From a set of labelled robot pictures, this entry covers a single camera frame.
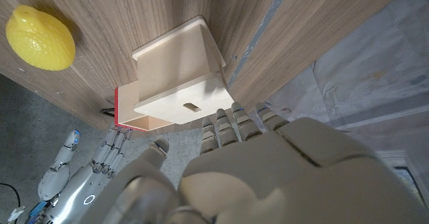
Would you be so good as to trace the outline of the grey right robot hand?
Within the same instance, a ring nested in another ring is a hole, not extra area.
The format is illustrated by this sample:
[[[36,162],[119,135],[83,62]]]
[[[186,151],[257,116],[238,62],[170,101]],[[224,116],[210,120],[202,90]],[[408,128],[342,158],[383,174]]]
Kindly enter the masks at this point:
[[[118,172],[133,130],[113,126],[88,164],[70,173],[80,132],[72,130],[38,184],[28,223],[77,223]]]

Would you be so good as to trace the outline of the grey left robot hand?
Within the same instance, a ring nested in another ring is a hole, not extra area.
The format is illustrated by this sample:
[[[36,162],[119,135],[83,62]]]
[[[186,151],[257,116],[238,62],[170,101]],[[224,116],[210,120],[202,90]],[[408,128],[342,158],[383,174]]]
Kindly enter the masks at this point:
[[[179,185],[157,139],[118,173],[82,223],[427,223],[428,209],[377,154],[311,118],[262,103],[261,131],[239,103],[204,119],[200,155]]]

